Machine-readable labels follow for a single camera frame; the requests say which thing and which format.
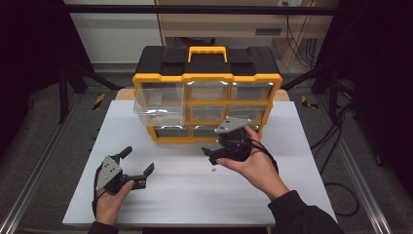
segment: white tabletop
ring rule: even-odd
[[[264,193],[237,173],[211,165],[204,156],[201,147],[216,149],[217,143],[155,143],[132,107],[132,100],[112,101],[64,224],[85,226],[94,221],[91,202],[95,170],[104,156],[131,146],[133,152],[121,160],[124,174],[141,175],[152,162],[155,171],[148,177],[145,189],[134,190],[127,197],[119,224],[141,227],[275,225],[267,207],[270,201]],[[335,218],[293,102],[275,102],[262,143],[277,160],[286,185],[297,190],[305,203],[318,206]]]

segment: white wall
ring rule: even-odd
[[[154,5],[154,0],[64,0],[66,4]],[[92,63],[137,63],[145,46],[161,46],[155,14],[71,14]]]

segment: yellow storage box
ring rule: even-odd
[[[133,76],[134,112],[157,142],[214,141],[226,116],[267,123],[282,78],[266,47],[146,47]]]

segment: human hand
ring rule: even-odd
[[[116,195],[110,195],[104,188],[101,189],[97,194],[96,221],[116,226],[118,223],[119,210],[121,209],[125,198],[131,192],[132,187],[133,180],[125,183]]]
[[[260,141],[258,133],[248,126],[244,128],[253,139],[252,143],[260,146],[257,142],[254,142],[255,140]],[[271,201],[289,191],[282,182],[271,159],[259,149],[252,148],[251,154],[243,162],[228,158],[220,158],[216,162],[244,176],[254,187],[263,191]]]

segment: sleeve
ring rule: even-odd
[[[88,234],[118,234],[118,232],[117,227],[94,221]]]
[[[337,222],[315,206],[307,206],[297,191],[285,193],[268,207],[276,220],[275,233],[344,233]]]

